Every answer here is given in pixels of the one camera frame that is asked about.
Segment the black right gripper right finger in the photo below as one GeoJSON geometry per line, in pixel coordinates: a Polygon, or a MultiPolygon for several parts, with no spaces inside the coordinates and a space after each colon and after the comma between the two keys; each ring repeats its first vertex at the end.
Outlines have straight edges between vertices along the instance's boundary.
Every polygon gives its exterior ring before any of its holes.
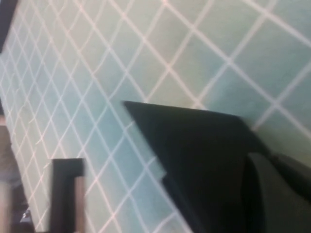
{"type": "Polygon", "coordinates": [[[249,154],[242,202],[248,233],[309,233],[311,169],[281,154],[249,154]]]}

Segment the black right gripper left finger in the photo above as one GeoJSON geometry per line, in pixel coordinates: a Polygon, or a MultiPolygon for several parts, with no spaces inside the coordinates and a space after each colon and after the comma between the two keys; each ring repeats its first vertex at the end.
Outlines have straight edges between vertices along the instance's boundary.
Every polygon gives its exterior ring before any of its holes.
{"type": "Polygon", "coordinates": [[[49,232],[84,233],[85,161],[82,158],[53,159],[49,232]]]}

